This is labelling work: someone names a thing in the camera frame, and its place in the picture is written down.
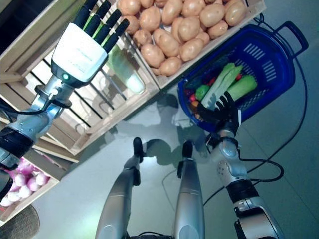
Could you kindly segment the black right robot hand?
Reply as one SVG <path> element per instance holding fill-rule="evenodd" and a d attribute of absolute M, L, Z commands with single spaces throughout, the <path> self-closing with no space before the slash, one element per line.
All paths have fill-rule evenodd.
<path fill-rule="evenodd" d="M 235 136 L 241 125 L 241 111 L 237 109 L 228 91 L 220 96 L 220 100 L 221 102 L 216 102 L 217 107 L 214 110 L 204 107 L 203 104 L 199 102 L 197 105 L 197 113 L 205 122 L 215 125 L 216 131 L 227 129 Z"/>

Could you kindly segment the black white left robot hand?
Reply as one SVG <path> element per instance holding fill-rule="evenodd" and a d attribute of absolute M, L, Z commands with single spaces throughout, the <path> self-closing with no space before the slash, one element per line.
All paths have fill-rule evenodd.
<path fill-rule="evenodd" d="M 123 20 L 112 33 L 121 12 L 115 10 L 103 22 L 112 5 L 105 1 L 93 12 L 96 3 L 95 0 L 85 1 L 63 32 L 51 58 L 52 78 L 73 88 L 81 88 L 92 81 L 129 26 L 129 21 Z"/>

